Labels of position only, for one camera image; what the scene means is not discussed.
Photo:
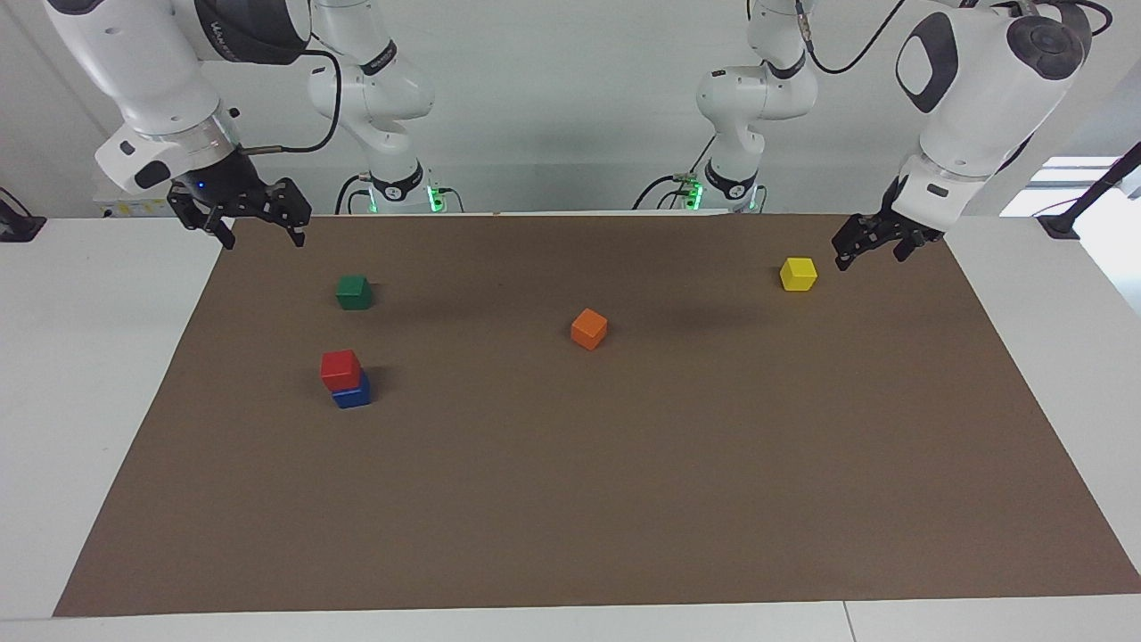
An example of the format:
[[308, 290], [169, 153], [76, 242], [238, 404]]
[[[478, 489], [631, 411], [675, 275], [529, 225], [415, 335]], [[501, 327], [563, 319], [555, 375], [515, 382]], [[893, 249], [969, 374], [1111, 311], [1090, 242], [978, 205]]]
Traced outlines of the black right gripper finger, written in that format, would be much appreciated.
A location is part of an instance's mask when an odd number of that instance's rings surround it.
[[167, 203], [184, 228], [204, 231], [216, 237], [226, 251], [233, 250], [236, 239], [228, 224], [224, 222], [220, 208], [205, 211], [193, 198], [167, 198]]
[[258, 218], [286, 231], [294, 247], [304, 247], [311, 206], [292, 179], [265, 185], [258, 194]]

